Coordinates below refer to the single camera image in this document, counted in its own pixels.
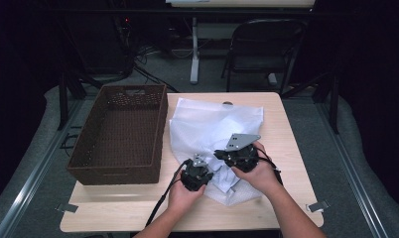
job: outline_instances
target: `left hand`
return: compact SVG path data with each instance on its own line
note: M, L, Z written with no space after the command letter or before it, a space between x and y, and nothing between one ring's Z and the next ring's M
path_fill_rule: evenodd
M169 193L169 204L168 209L172 212L178 212L181 215L187 213L198 198L203 195L205 191L205 185L203 185L198 191L189 191L182 182L181 172L178 173L175 184L172 185Z

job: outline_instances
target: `person's arm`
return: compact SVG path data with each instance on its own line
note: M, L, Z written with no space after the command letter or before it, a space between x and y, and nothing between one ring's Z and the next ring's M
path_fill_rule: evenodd
M255 142L254 146L265 152L264 147ZM258 165L249 173L244 173L232 167L234 173L241 179L249 181L256 189L262 191L273 205L283 237L326 237L324 232L305 214L289 192L278 183L272 167L265 162Z
M165 238L172 232L173 227L190 210L196 200L203 195L205 185L198 191L187 190L182 182L178 180L172 185L169 194L168 208L157 217L144 230L140 231L136 238Z

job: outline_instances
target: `black curtain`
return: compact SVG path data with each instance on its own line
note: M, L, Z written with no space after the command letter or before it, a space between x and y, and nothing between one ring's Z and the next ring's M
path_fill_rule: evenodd
M380 4L341 77L340 95L352 108L368 163L399 203L399 1Z
M45 112L44 94L65 64L80 63L35 2L0 1L0 194L26 153Z
M350 26L346 14L360 8L358 2L343 0L316 0L313 12L345 13L344 16L325 16L308 20L306 35L292 71L290 82L302 83L329 70L335 61L339 46Z

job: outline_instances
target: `white plastic bag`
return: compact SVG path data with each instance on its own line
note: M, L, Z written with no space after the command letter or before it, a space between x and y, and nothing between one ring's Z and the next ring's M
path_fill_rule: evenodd
M195 154L201 155L214 173L204 194L224 205L237 204L262 193L240 180L213 153L224 150L233 133L259 134L262 122L262 107L179 98L170 121L172 151L179 163L193 159Z

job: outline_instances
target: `wooden table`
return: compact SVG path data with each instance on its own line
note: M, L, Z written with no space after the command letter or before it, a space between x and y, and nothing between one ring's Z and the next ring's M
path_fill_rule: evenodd
M64 232L139 231L142 230L160 196L166 190L179 163L170 146L169 119L179 97L236 105L264 107L264 123L259 140L281 169L286 190L318 225L324 223L319 212L306 204L317 202L301 154L292 133L281 99L277 93L170 93L169 113L163 137L160 181L156 184L87 185L76 183L69 203L76 213L66 212L61 223ZM156 217L167 207L165 201ZM233 206L224 206L206 196L175 227L174 231L277 229L274 210L263 196Z

